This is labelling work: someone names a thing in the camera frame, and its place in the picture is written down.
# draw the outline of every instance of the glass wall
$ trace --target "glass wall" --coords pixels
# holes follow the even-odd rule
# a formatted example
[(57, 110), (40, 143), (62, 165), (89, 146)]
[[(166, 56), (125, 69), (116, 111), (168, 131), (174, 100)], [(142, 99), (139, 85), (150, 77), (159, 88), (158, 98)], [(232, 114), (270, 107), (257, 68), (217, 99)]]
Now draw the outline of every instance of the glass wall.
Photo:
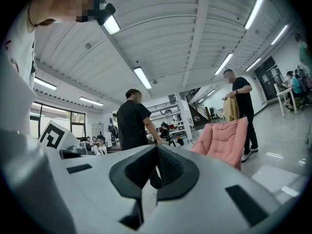
[(85, 137), (85, 114), (37, 102), (34, 102), (30, 109), (31, 136), (39, 138), (51, 120), (71, 131), (75, 137)]

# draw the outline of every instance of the pillar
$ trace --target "pillar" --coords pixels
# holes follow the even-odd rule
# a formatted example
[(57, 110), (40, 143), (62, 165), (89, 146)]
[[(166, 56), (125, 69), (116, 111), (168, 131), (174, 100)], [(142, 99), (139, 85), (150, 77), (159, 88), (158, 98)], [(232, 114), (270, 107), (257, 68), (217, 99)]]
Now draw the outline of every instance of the pillar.
[(175, 98), (178, 101), (178, 105), (179, 105), (179, 108), (180, 108), (181, 117), (182, 117), (182, 120), (183, 120), (183, 125), (184, 125), (184, 129), (185, 129), (185, 132), (186, 132), (186, 136), (187, 136), (187, 138), (189, 138), (189, 140), (192, 140), (193, 137), (192, 137), (191, 128), (190, 128), (189, 122), (187, 120), (185, 107), (184, 107), (184, 104), (182, 102), (182, 98), (181, 98), (181, 95), (180, 95), (179, 92), (175, 93)]

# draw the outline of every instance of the pink chair cushion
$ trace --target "pink chair cushion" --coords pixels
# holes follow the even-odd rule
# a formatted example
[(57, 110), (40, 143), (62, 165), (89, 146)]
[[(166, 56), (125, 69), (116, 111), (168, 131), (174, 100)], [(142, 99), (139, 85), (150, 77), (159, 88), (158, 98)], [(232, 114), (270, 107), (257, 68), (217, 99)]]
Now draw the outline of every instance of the pink chair cushion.
[(207, 124), (191, 151), (221, 159), (240, 168), (247, 125), (246, 117), (232, 122)]

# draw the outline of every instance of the white ceiling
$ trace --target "white ceiling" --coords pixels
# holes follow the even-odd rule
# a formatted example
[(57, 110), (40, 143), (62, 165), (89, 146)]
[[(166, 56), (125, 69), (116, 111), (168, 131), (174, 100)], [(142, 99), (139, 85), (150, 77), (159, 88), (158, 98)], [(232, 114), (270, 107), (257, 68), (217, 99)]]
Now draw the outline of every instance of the white ceiling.
[[(291, 21), (283, 0), (266, 0), (252, 27), (246, 23), (256, 0), (107, 0), (121, 30), (110, 36), (95, 22), (55, 23), (36, 32), (36, 59), (50, 67), (37, 77), (58, 88), (39, 92), (90, 107), (80, 97), (118, 108), (130, 88), (150, 100), (218, 82), (214, 73), (228, 53), (227, 67), (243, 72)], [(152, 89), (133, 73), (141, 66)]]

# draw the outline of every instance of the stair railing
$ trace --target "stair railing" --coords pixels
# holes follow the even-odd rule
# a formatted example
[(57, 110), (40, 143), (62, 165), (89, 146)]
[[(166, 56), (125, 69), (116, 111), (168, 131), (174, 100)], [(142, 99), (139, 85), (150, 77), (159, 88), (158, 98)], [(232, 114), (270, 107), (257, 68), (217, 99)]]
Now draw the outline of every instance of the stair railing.
[(201, 115), (205, 116), (208, 119), (208, 121), (211, 122), (210, 114), (209, 114), (207, 107), (203, 108), (200, 105), (198, 105), (196, 102), (194, 102), (193, 105), (194, 105), (197, 112), (199, 112)]

